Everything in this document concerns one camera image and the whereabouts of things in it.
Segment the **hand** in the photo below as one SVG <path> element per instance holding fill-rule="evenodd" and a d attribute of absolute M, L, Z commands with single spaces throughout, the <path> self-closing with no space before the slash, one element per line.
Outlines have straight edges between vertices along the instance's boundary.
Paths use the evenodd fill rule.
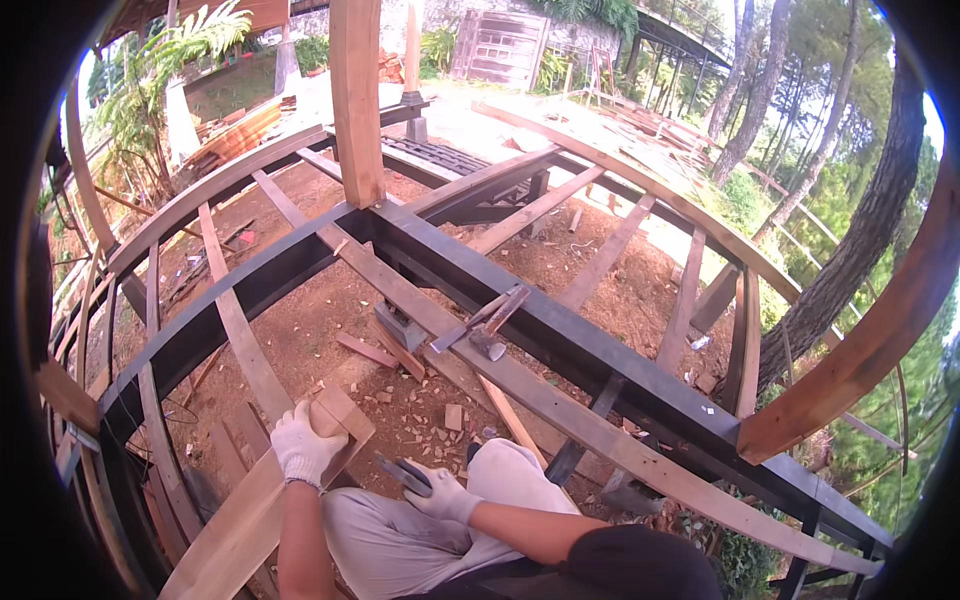
<path fill-rule="evenodd" d="M 429 498 L 404 490 L 403 495 L 410 504 L 417 507 L 420 512 L 439 520 L 457 521 L 468 525 L 470 515 L 473 514 L 477 505 L 483 502 L 483 498 L 464 490 L 457 478 L 445 468 L 427 468 L 410 459 L 407 459 L 407 462 L 420 469 L 430 481 L 430 487 L 433 488 L 433 495 Z"/>
<path fill-rule="evenodd" d="M 310 400 L 304 400 L 292 411 L 283 413 L 270 434 L 276 459 L 283 469 L 287 483 L 304 481 L 319 492 L 323 489 L 320 478 L 330 466 L 330 461 L 345 445 L 347 436 L 321 438 L 310 427 Z"/>

